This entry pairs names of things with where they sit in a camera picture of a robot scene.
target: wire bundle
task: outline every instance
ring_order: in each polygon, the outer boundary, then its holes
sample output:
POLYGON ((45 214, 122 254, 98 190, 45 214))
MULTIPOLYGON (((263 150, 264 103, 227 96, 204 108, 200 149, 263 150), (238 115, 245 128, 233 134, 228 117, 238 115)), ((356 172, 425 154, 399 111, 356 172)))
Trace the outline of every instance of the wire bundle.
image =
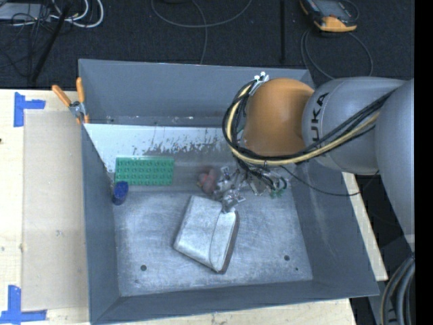
MULTIPOLYGON (((102 5, 102 1, 101 0, 96 0, 98 7, 99 7, 99 18, 96 22, 89 24, 89 23, 80 23, 77 22, 78 20, 83 19, 84 17, 87 16, 87 14, 89 13, 89 1, 88 0, 83 0, 85 3, 85 10, 82 14, 79 15, 73 15, 73 16, 69 16, 65 18, 65 22, 71 23, 79 28, 95 28, 96 26, 99 26, 102 21, 104 20, 104 6, 102 5)), ((53 3, 53 6, 55 8, 55 10, 60 14, 62 14, 61 9, 58 7, 57 3, 55 2, 55 0, 51 0, 51 2, 53 3)), ((53 15, 51 14, 50 17, 55 18, 55 19, 59 19, 60 16, 57 15, 53 15)))
POLYGON ((411 324, 411 283, 415 275, 415 255, 411 255, 403 261, 395 271, 386 285, 384 296, 382 297, 381 321, 382 325, 389 325, 392 320, 389 318, 389 309, 392 296, 396 293, 395 309, 396 320, 399 325, 411 324))
POLYGON ((301 163, 308 159, 314 158, 325 152, 329 152, 342 144, 349 142, 354 138, 361 137, 363 134, 373 129, 372 123, 377 119, 377 112, 389 96, 394 92, 391 91, 364 107, 349 119, 338 125, 335 129, 327 133, 321 139, 313 144, 303 148, 297 153, 282 156, 263 156, 239 145, 237 141, 238 125, 240 114, 244 112, 246 101, 250 96, 251 89, 257 80, 250 81, 244 85, 235 96, 230 107, 223 117, 223 135, 229 144, 234 157, 247 163, 247 165, 256 165, 266 168, 267 166, 279 167, 290 163, 301 163))

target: black carpet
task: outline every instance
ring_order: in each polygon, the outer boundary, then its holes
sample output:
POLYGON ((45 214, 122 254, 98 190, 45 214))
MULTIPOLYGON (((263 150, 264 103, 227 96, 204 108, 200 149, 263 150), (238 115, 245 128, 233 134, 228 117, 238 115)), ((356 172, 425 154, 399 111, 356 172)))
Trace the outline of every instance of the black carpet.
MULTIPOLYGON (((60 7, 67 1, 56 0, 60 7)), ((306 18, 299 0, 101 1, 103 22, 95 28, 66 22, 35 82, 32 76, 57 20, 23 27, 2 21, 0 86, 49 89, 58 84, 75 90, 80 58, 258 68, 307 66, 316 86, 330 77, 414 77, 415 0, 349 0, 359 12, 356 38, 348 34, 323 37, 306 18), (302 59, 301 38, 307 30, 304 51, 317 67, 302 59)), ((71 11, 80 13, 83 8, 82 0, 74 0, 71 11)), ((100 16, 96 0, 91 10, 89 22, 95 22, 100 16)), ((367 180, 359 177, 359 183, 367 180)), ((379 246, 400 236, 380 181, 373 182, 363 197, 379 246)), ((352 300, 352 307, 359 324, 374 324, 365 299, 352 300)))

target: power cable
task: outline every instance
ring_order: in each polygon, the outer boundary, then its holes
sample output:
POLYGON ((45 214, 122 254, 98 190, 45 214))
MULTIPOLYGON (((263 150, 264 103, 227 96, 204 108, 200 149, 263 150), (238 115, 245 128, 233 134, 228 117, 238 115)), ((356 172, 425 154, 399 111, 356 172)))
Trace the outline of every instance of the power cable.
POLYGON ((198 9, 200 15, 202 16, 203 24, 180 24, 180 23, 177 23, 177 22, 173 22, 173 21, 171 21, 171 20, 168 20, 168 19, 166 19, 165 17, 161 16, 161 15, 158 13, 158 11, 156 11, 155 4, 154 4, 154 0, 151 0, 151 1, 150 1, 153 12, 154 12, 154 13, 155 13, 159 18, 161 18, 162 20, 164 20, 165 22, 167 22, 167 23, 169 23, 169 24, 172 24, 172 25, 175 25, 175 26, 180 26, 180 27, 183 27, 183 28, 204 28, 204 30, 205 30, 205 31, 204 31, 204 32, 205 32, 205 33, 204 33, 204 45, 203 45, 202 56, 201 56, 201 58, 200 58, 200 62, 199 62, 199 64, 203 64, 204 55, 205 55, 205 53, 206 53, 206 48, 207 48, 207 43, 208 43, 208 28, 210 28, 210 27, 212 27, 212 26, 219 26, 219 25, 223 25, 223 24, 229 23, 229 22, 235 20, 236 18, 240 17, 240 16, 241 16, 241 15, 242 15, 242 14, 243 14, 243 13, 244 13, 248 8, 249 8, 249 7, 250 7, 251 2, 252 2, 252 0, 249 0, 249 2, 248 2, 248 3, 246 4, 246 6, 242 9, 242 11, 239 12, 238 14, 236 14, 234 17, 229 18, 229 19, 227 19, 227 20, 223 20, 222 22, 216 22, 216 23, 208 24, 208 23, 206 23, 206 18, 205 18, 205 16, 204 16, 204 13, 203 13, 201 7, 200 7, 200 6, 199 6, 199 5, 198 5, 194 0, 192 0, 192 3, 195 5, 195 7, 198 9))
MULTIPOLYGON (((301 52, 301 57, 302 57, 302 61, 304 63, 304 66, 306 68, 308 68, 308 64, 307 64, 307 60, 316 68, 316 70, 318 70, 321 74, 323 74, 324 76, 326 76, 329 79, 336 79, 335 77, 331 76, 330 74, 326 73, 324 70, 322 70, 320 68, 319 65, 317 65, 315 63, 315 61, 313 60, 313 57, 311 56, 311 53, 308 49, 308 38, 309 35, 311 33, 311 29, 306 29, 304 31, 304 33, 301 36, 301 46, 300 46, 300 52, 301 52)), ((360 45, 361 47, 365 50, 365 53, 367 54, 368 58, 369 58, 369 63, 370 63, 370 71, 368 73, 367 76, 371 76, 373 74, 373 57, 371 56, 370 51, 368 50, 367 46, 354 34, 352 34, 351 32, 347 32, 347 34, 354 38, 360 45)))
POLYGON ((241 12, 239 12, 238 14, 236 14, 234 17, 229 18, 227 20, 223 20, 222 22, 216 22, 216 23, 211 23, 211 24, 180 24, 180 23, 176 23, 173 22, 171 20, 166 19, 165 17, 161 16, 158 11, 156 11, 155 5, 154 5, 154 0, 150 0, 150 4, 152 7, 153 12, 162 20, 164 20, 165 22, 175 25, 175 26, 182 26, 183 28, 209 28, 211 26, 218 26, 218 25, 223 25, 229 22, 234 21, 236 18, 240 17, 251 5, 252 0, 249 0, 249 2, 246 4, 246 6, 242 9, 241 12))

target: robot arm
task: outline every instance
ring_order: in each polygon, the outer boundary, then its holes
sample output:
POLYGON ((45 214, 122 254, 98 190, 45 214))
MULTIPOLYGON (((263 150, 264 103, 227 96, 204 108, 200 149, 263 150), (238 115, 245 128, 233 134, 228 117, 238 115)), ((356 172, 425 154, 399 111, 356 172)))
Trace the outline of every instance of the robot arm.
POLYGON ((316 90, 265 74, 256 82, 238 93, 223 121, 233 155, 255 172, 315 158, 342 172, 380 173, 414 249, 413 79, 350 77, 316 90))

